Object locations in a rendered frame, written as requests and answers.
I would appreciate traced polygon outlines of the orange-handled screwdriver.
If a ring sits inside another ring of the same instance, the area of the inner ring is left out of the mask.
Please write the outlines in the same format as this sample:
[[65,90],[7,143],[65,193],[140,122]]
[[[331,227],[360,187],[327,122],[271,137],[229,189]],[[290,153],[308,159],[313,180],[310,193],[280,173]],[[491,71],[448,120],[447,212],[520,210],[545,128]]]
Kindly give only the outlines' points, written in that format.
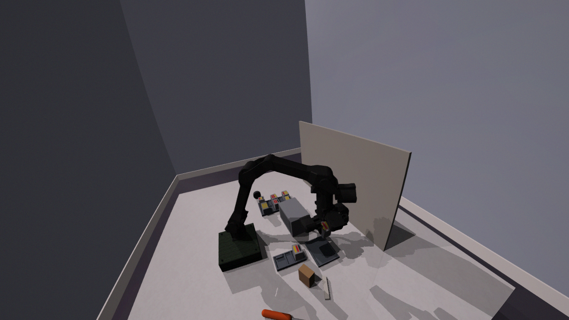
[[292,318],[292,315],[287,314],[287,313],[282,313],[282,312],[276,312],[276,311],[271,311],[271,310],[267,310],[264,309],[262,311],[262,316],[266,317],[266,318],[271,318],[274,320],[303,320],[303,319],[296,319],[296,318]]

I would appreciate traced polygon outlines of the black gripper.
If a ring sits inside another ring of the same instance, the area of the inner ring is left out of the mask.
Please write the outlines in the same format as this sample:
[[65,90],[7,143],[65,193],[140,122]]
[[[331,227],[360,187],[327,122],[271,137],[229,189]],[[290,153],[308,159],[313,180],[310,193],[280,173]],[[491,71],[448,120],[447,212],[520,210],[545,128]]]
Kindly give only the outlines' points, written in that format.
[[321,222],[324,221],[323,215],[328,210],[330,212],[337,207],[339,210],[339,213],[342,213],[342,214],[347,213],[349,215],[349,209],[346,206],[344,206],[343,203],[335,203],[335,204],[331,204],[327,207],[319,205],[317,203],[317,201],[315,201],[315,204],[317,205],[317,209],[315,209],[315,212],[317,214],[316,216],[310,217],[308,214],[306,216],[299,218],[299,223],[300,223],[301,227],[304,229],[305,233],[312,232],[314,230],[318,230],[319,234],[322,234],[321,228],[323,228],[323,226],[321,225]]

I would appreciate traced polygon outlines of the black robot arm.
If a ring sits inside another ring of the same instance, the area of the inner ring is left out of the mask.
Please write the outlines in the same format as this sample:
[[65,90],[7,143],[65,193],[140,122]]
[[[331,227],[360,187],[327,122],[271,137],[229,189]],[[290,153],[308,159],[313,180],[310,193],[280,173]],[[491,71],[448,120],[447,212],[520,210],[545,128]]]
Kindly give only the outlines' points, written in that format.
[[[246,238],[246,227],[244,221],[249,211],[244,209],[254,181],[265,172],[279,172],[288,176],[306,180],[311,184],[311,194],[316,194],[317,203],[321,206],[333,204],[333,195],[338,203],[356,203],[356,185],[339,184],[333,175],[333,170],[328,166],[305,165],[291,160],[269,154],[254,161],[248,161],[238,174],[240,190],[236,198],[235,209],[230,216],[226,232],[232,236],[232,241]],[[323,215],[329,230],[334,232],[346,226],[349,221],[347,213],[339,213],[338,208],[325,212]]]

